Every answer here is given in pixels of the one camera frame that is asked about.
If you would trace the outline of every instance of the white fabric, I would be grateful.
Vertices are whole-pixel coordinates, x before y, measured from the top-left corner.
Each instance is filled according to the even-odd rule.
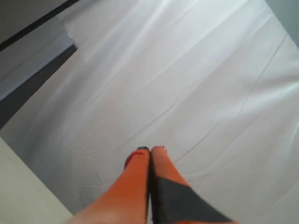
[[[298,223],[299,50],[266,3],[124,2],[62,15],[78,51],[1,136],[73,210],[164,145],[227,216]]]

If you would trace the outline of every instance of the white sheet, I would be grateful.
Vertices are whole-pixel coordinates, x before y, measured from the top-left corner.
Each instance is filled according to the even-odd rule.
[[[78,51],[1,136],[31,153],[26,163],[72,211],[106,190],[137,146],[165,145],[229,217],[297,223],[299,50],[266,3],[123,4],[62,15]]]

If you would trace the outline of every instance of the black line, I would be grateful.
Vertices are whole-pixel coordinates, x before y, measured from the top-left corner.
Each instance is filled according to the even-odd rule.
[[[0,43],[0,52],[3,51],[5,48],[9,47],[10,45],[12,45],[13,43],[17,42],[19,39],[26,36],[31,31],[33,31],[36,28],[38,28],[39,26],[43,25],[45,22],[47,22],[50,19],[52,19],[53,17],[57,16],[59,13],[66,10],[67,8],[69,8],[70,6],[72,6],[73,4],[75,4],[78,1],[79,0],[67,0],[65,3],[63,3],[60,6],[54,8],[52,11],[50,11],[49,13],[44,15],[43,17],[39,18],[35,22],[31,23],[30,25],[28,25],[24,29],[20,30],[15,35],[9,37],[4,42]]]

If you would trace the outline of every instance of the wrinkled sheet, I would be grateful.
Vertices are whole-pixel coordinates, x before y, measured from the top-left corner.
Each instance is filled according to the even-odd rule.
[[[243,224],[299,220],[299,50],[263,0],[101,0],[61,15],[78,51],[1,130],[71,211],[164,145]]]

